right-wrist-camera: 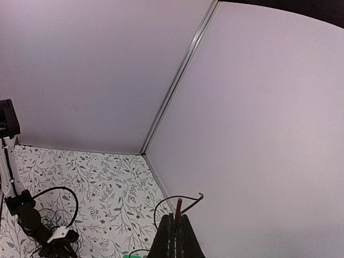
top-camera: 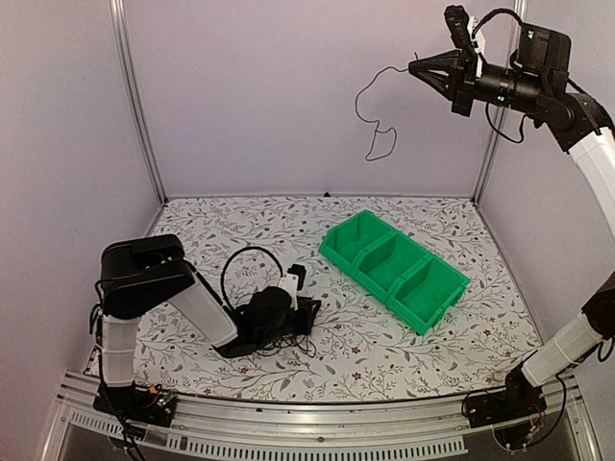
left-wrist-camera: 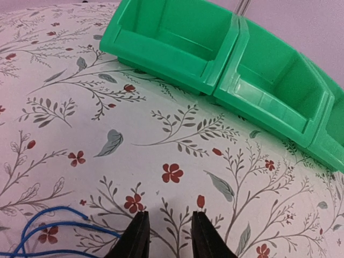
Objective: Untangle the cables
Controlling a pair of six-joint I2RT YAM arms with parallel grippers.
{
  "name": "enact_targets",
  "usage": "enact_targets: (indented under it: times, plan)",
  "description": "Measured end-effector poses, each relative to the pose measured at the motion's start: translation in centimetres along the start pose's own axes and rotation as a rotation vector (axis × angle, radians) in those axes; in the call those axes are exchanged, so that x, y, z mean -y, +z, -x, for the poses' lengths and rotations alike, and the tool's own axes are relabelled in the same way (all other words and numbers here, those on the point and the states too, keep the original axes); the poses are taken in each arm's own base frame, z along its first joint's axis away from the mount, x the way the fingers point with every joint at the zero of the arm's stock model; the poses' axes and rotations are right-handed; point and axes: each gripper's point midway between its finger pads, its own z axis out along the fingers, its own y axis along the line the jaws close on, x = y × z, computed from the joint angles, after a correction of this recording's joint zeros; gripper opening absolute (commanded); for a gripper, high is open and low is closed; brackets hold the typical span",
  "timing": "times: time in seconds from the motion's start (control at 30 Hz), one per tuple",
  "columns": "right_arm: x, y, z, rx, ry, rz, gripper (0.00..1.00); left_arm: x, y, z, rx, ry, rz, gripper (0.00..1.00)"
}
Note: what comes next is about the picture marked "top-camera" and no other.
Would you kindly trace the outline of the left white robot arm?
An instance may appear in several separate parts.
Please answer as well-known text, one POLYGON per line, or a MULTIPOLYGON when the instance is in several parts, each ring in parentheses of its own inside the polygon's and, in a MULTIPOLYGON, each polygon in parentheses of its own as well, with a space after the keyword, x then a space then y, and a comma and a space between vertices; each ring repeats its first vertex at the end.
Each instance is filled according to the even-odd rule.
POLYGON ((141 318, 163 303, 172 305, 224 358, 263 352, 285 339, 308 337, 321 301, 304 297, 306 269, 293 264, 277 284, 233 307, 185 259, 179 237, 164 234, 109 245, 101 254, 95 284, 98 312, 92 317, 100 353, 99 376, 107 403, 123 417, 143 406, 134 383, 137 328, 141 318))

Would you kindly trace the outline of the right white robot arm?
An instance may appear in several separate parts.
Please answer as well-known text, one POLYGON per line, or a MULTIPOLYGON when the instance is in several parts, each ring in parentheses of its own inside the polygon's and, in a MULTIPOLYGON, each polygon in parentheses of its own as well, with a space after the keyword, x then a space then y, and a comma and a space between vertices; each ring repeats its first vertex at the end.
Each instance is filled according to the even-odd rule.
MULTIPOLYGON (((432 87, 451 103, 451 110, 469 116, 473 105, 510 109, 544 127, 571 160, 594 200, 592 218, 614 232, 614 122, 606 108, 570 76, 572 42, 556 30, 517 21, 518 43, 506 65, 484 56, 483 27, 508 9, 481 19, 460 5, 445 11, 453 50, 411 61, 410 75, 432 87)), ((587 299, 577 314, 506 377, 497 410, 518 418, 532 406, 533 391, 555 375, 579 364, 614 338, 614 278, 587 299)))

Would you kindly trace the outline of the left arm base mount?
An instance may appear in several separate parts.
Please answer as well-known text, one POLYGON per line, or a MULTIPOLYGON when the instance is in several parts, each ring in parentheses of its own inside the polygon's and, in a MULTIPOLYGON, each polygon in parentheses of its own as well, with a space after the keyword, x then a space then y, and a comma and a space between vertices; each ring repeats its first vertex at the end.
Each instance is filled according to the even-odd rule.
POLYGON ((110 387, 101 383, 93 408, 124 422, 169 427, 175 416, 178 393, 160 384, 140 388, 133 382, 128 386, 110 387))

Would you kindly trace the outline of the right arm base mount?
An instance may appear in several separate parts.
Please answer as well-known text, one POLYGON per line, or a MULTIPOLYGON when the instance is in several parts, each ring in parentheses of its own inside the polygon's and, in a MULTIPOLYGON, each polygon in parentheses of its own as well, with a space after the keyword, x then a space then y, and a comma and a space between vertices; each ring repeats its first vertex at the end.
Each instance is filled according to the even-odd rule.
POLYGON ((496 442, 508 450, 526 449, 530 445, 543 423, 546 409, 542 388, 529 383, 521 365, 507 374, 503 390, 471 392, 461 404, 461 414, 472 428, 523 419, 494 432, 496 442))

